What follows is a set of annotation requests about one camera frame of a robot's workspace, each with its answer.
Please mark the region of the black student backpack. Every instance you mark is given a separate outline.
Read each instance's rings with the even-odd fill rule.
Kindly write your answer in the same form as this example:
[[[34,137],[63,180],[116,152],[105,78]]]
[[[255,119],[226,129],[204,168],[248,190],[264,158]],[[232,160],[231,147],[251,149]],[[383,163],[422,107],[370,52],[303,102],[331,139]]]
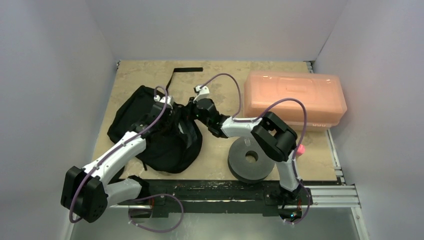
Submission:
[[[135,130],[137,124],[149,125],[152,112],[154,89],[145,85],[135,92],[117,110],[107,135],[117,143],[127,131]],[[171,113],[164,113],[148,131],[146,149],[136,155],[144,167],[155,171],[178,174],[185,171],[199,156],[203,135],[189,116],[187,105],[174,103]]]

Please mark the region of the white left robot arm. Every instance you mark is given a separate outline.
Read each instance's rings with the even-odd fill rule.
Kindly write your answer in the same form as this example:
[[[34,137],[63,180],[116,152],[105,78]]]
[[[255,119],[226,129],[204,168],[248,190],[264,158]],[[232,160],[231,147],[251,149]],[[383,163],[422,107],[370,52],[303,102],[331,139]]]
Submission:
[[[115,183],[112,179],[129,160],[148,149],[148,138],[162,129],[172,111],[172,104],[156,102],[147,119],[127,131],[103,155],[82,168],[73,166],[66,172],[60,203],[69,210],[71,223],[92,223],[108,207],[125,201],[138,205],[148,201],[149,184],[142,178],[132,175]]]

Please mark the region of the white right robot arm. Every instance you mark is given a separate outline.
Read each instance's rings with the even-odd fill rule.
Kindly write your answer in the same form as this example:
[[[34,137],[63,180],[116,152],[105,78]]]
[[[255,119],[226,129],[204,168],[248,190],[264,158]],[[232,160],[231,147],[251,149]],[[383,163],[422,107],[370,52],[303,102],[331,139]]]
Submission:
[[[293,101],[302,110],[304,104],[295,98],[283,98],[268,106],[256,118],[234,118],[219,113],[210,98],[191,97],[188,108],[190,117],[204,124],[208,131],[217,138],[248,137],[254,138],[264,153],[275,161],[279,174],[279,189],[282,200],[288,204],[300,198],[303,184],[296,172],[296,154],[304,138],[271,111],[276,105]]]

